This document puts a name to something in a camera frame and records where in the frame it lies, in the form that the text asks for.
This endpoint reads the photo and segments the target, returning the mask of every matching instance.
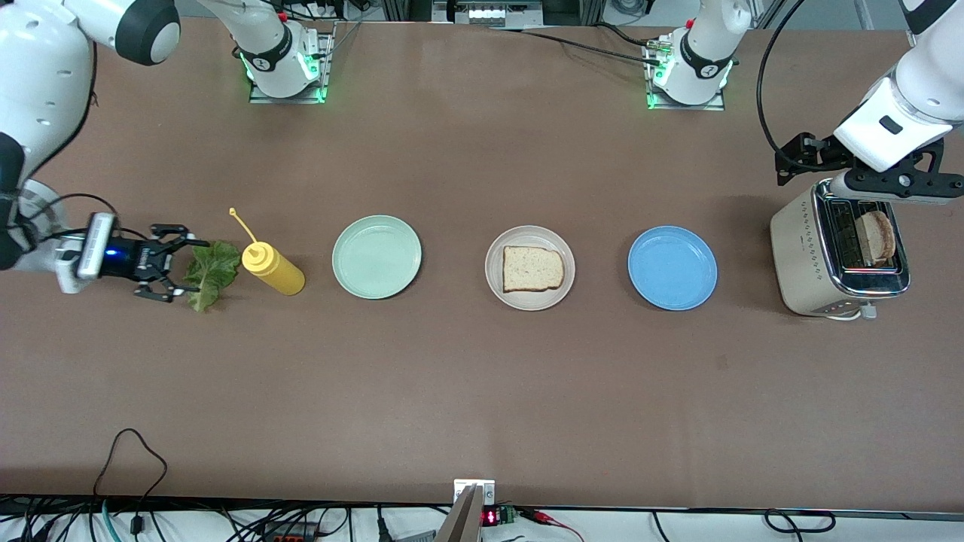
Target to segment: blue plate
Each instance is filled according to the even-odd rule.
[[[676,226],[643,232],[629,249],[629,279],[661,309],[699,307],[716,288],[716,258],[696,233]]]

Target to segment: white plate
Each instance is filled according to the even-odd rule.
[[[507,247],[539,247],[555,251],[562,256],[562,285],[546,291],[502,291],[502,249]],[[485,256],[485,278],[495,297],[509,307],[520,311],[541,311],[562,301],[573,287],[576,278],[576,259],[566,241],[551,230],[538,226],[519,226],[495,239]]]

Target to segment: green plate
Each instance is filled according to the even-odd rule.
[[[420,265],[418,235],[393,216],[360,219],[338,236],[332,251],[338,283],[363,299],[384,299],[402,291]]]

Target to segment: teal cable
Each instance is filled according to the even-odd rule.
[[[114,524],[111,523],[111,515],[107,513],[106,499],[104,499],[104,503],[100,506],[100,515],[103,516],[104,523],[107,524],[107,532],[111,533],[111,538],[114,539],[114,542],[121,542],[118,532],[114,530]]]

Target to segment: toaster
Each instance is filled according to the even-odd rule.
[[[770,242],[780,294],[798,314],[838,320],[876,317],[876,302],[907,291],[910,272],[889,203],[840,198],[831,179],[780,209],[770,220]],[[854,221],[882,211],[891,221],[896,250],[870,265],[861,252]]]

